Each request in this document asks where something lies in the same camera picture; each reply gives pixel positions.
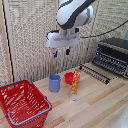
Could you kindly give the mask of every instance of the blue cup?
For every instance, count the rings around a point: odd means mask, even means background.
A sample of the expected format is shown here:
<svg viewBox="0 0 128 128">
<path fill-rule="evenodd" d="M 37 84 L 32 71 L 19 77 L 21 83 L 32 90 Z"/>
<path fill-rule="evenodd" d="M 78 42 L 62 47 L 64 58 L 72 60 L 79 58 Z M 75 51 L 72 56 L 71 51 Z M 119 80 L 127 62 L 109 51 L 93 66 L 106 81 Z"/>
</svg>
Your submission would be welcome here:
<svg viewBox="0 0 128 128">
<path fill-rule="evenodd" d="M 58 92 L 60 90 L 61 77 L 59 75 L 49 76 L 49 90 L 51 92 Z"/>
</svg>

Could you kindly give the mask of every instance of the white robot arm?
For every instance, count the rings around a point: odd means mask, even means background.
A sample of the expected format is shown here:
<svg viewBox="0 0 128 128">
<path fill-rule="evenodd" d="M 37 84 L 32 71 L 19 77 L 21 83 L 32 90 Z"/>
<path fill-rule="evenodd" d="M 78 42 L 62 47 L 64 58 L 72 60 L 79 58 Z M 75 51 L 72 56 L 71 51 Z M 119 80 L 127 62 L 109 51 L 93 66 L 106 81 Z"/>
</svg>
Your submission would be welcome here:
<svg viewBox="0 0 128 128">
<path fill-rule="evenodd" d="M 47 34 L 47 47 L 59 48 L 79 43 L 79 26 L 91 22 L 94 11 L 89 6 L 95 0 L 60 0 L 56 21 L 60 30 Z"/>
</svg>

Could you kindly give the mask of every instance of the black cable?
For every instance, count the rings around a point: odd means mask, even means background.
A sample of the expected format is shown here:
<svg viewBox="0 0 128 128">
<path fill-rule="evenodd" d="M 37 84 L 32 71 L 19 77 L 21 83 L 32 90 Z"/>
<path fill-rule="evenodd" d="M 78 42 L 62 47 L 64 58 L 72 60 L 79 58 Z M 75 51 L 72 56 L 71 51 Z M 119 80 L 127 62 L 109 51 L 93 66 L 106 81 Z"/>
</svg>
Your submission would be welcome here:
<svg viewBox="0 0 128 128">
<path fill-rule="evenodd" d="M 112 29 L 112 30 L 110 30 L 110 31 L 108 31 L 108 32 L 102 33 L 102 34 L 100 34 L 100 35 L 88 36 L 88 37 L 80 37 L 80 38 L 89 38 L 89 37 L 97 37 L 97 36 L 105 35 L 106 33 L 112 32 L 112 31 L 114 31 L 114 30 L 120 28 L 121 26 L 123 26 L 123 25 L 126 24 L 127 22 L 128 22 L 128 20 L 127 20 L 126 22 L 124 22 L 123 24 L 121 24 L 120 26 L 118 26 L 117 28 L 114 28 L 114 29 Z"/>
</svg>

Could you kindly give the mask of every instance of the tabletop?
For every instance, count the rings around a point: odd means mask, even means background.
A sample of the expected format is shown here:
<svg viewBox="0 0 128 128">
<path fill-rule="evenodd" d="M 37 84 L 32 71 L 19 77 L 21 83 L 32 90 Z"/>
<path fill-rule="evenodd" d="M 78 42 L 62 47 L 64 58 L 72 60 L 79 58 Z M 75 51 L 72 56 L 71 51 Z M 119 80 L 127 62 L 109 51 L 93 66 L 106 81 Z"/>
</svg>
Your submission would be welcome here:
<svg viewBox="0 0 128 128">
<path fill-rule="evenodd" d="M 105 84 L 81 71 L 76 101 L 70 100 L 71 85 L 59 73 L 60 90 L 49 91 L 49 78 L 34 82 L 52 104 L 43 128 L 111 128 L 128 103 L 128 80 L 117 77 Z M 0 108 L 0 128 L 11 128 Z"/>
</svg>

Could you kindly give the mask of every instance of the red plastic basket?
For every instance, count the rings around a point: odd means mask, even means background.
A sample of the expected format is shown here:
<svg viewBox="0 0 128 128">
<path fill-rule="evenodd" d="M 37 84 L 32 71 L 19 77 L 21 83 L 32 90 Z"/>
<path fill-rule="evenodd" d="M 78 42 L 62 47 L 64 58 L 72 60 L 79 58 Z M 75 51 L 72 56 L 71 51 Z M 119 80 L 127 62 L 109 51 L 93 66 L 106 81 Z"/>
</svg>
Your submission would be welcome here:
<svg viewBox="0 0 128 128">
<path fill-rule="evenodd" d="M 12 128 L 41 128 L 52 106 L 28 80 L 0 87 L 0 106 Z"/>
<path fill-rule="evenodd" d="M 74 75 L 73 72 L 69 72 L 69 73 L 66 73 L 66 74 L 65 74 L 65 82 L 66 82 L 67 84 L 72 85 L 73 75 Z"/>
</svg>

